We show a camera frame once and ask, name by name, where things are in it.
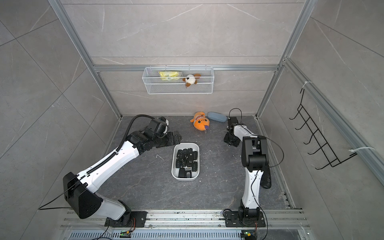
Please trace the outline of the white storage box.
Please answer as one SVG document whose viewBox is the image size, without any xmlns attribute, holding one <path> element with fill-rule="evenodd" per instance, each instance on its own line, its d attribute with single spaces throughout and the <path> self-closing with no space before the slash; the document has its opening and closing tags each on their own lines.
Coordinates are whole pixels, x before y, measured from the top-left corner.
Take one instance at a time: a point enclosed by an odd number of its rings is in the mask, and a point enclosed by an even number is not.
<svg viewBox="0 0 384 240">
<path fill-rule="evenodd" d="M 193 181 L 200 174 L 200 148 L 195 143 L 180 143 L 175 146 L 172 161 L 172 176 L 178 181 Z"/>
</svg>

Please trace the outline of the black silver car key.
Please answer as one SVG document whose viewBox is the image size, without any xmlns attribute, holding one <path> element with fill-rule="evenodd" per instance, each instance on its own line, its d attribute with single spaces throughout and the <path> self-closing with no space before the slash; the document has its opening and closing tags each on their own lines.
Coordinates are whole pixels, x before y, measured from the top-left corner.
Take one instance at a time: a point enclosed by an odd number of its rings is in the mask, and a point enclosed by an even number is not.
<svg viewBox="0 0 384 240">
<path fill-rule="evenodd" d="M 192 178 L 192 169 L 191 168 L 180 168 L 178 173 L 178 178 Z"/>
</svg>

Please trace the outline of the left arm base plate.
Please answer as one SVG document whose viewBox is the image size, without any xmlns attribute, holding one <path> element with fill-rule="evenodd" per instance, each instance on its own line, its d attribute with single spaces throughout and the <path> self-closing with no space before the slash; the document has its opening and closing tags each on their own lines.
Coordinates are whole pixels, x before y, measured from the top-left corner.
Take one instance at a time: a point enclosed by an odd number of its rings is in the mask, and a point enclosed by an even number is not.
<svg viewBox="0 0 384 240">
<path fill-rule="evenodd" d="M 125 213 L 120 219 L 112 220 L 107 218 L 105 227 L 112 228 L 143 228 L 146 223 L 148 212 L 146 211 L 133 211 Z"/>
</svg>

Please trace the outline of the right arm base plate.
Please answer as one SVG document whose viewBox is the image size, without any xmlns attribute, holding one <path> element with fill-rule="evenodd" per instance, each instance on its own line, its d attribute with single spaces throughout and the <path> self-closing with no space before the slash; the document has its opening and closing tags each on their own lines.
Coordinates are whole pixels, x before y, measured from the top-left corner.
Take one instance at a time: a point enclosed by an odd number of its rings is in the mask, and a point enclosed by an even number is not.
<svg viewBox="0 0 384 240">
<path fill-rule="evenodd" d="M 239 208 L 238 211 L 225 209 L 223 210 L 223 216 L 227 228 L 266 227 L 265 217 L 260 208 L 251 210 Z"/>
</svg>

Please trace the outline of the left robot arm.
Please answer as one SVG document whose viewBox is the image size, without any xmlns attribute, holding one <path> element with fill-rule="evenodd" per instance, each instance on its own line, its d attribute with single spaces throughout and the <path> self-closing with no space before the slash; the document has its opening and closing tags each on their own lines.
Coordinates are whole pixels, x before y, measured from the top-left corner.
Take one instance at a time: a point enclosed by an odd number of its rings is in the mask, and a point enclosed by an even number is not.
<svg viewBox="0 0 384 240">
<path fill-rule="evenodd" d="M 150 122 L 144 128 L 131 132 L 137 115 L 132 118 L 119 145 L 91 167 L 63 178 L 64 196 L 69 208 L 80 219 L 92 216 L 106 217 L 126 226 L 131 221 L 131 209 L 122 201 L 104 198 L 97 192 L 114 173 L 130 161 L 152 148 L 175 146 L 181 143 L 179 132 L 171 132 L 169 121 L 165 117 L 149 116 Z"/>
</svg>

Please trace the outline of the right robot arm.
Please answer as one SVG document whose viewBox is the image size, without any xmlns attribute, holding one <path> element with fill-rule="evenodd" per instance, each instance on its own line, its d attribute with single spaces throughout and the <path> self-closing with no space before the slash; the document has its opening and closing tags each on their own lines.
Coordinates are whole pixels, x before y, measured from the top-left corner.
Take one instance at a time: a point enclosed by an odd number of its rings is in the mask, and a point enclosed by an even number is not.
<svg viewBox="0 0 384 240">
<path fill-rule="evenodd" d="M 238 208 L 239 222 L 244 226 L 251 222 L 256 224 L 264 213 L 259 201 L 260 188 L 271 188 L 271 168 L 278 166 L 269 163 L 268 141 L 273 140 L 253 133 L 242 120 L 228 117 L 224 142 L 228 146 L 242 146 L 241 162 L 246 173 L 244 194 Z"/>
</svg>

